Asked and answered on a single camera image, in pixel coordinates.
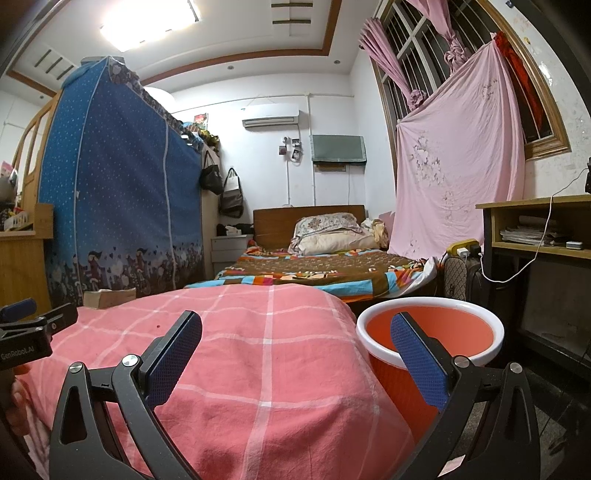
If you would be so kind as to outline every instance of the cardboard box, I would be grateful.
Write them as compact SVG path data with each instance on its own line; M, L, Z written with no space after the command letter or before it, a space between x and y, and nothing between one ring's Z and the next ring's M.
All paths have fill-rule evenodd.
M135 288L131 290L85 291L82 305L91 309L108 309L135 300Z

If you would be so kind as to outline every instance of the wooden headboard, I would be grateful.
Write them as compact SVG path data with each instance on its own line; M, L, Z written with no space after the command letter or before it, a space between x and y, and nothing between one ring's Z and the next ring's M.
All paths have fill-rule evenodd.
M267 250L287 248L298 220L314 215L340 212L352 213L355 215L357 223L365 220L364 205L324 205L255 210L253 212L255 241Z

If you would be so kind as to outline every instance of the pink plaid cloth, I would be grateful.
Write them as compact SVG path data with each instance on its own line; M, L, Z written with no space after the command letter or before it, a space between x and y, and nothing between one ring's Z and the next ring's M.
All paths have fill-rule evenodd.
M53 355L24 378L39 418L52 425L74 361L99 368L141 354L184 310L201 315L203 339L156 414L204 480L379 480L412 451L349 308L294 284L192 288L80 308L78 323L53 339ZM131 463L149 473L118 409L111 414Z

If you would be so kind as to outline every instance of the curtain knot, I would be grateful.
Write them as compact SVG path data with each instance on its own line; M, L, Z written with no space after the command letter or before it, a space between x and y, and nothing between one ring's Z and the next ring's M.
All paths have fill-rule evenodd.
M446 40L449 43L449 51L444 54L443 58L445 63L449 65L450 70L455 72L468 61L468 55L455 33Z
M413 111L415 108L422 105L426 98L427 94L422 90L413 90L410 92L410 96L408 97L407 101L410 111Z

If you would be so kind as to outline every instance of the window frame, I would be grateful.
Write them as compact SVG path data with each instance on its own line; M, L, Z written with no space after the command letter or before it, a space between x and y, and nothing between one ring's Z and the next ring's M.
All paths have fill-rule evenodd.
M382 14L379 17L379 20L384 23L388 20L388 16L392 10L392 6L395 2L400 2L405 0L388 0L386 2L385 8L382 10ZM488 0L472 0L477 2L482 9L492 18L492 20L497 24L500 30L502 30L508 41L513 46L515 52L521 58L523 65L525 67L526 72L530 76L532 84L540 97L540 101L542 106L545 110L546 117L548 118L548 122L550 123L550 127L552 130L552 134L537 139L525 144L525 160L539 160L541 158L553 157L555 155L560 155L562 153L571 152L570 142L568 135L566 133L566 129L564 127L564 122L558 106L556 104L556 100L554 100L554 96L550 92L550 88L546 83L542 73L540 72L537 63L535 62L533 56L525 46L525 44L521 41L519 35L513 30L513 28L509 25L507 20L501 15L501 13L488 1ZM401 21L406 22L405 17L402 15ZM431 68L431 71L428 72L429 81L431 85L436 85L439 87L441 85L440 79L438 75L435 74L435 71L432 68L432 61L429 55L426 55L426 52L423 51L422 42L419 42L416 39L416 34L420 32L422 28L424 28L425 18L422 17L421 20L417 23L417 25L412 29L412 34L406 40L401 49L404 56L404 51L408 48L410 43L414 44L415 51L421 57L422 61L426 61L426 63ZM390 95L386 92L386 83L382 81L383 72L380 71L377 64L371 60L374 73L376 77L376 81L378 83L379 93L382 99L382 106L384 108L384 114L386 117L386 124L388 127L388 138L390 142L390 147L392 151L392 164L394 166L394 180L397 181L397 160L396 160L396 139L395 139L395 121L397 120L395 114L395 106L390 98Z

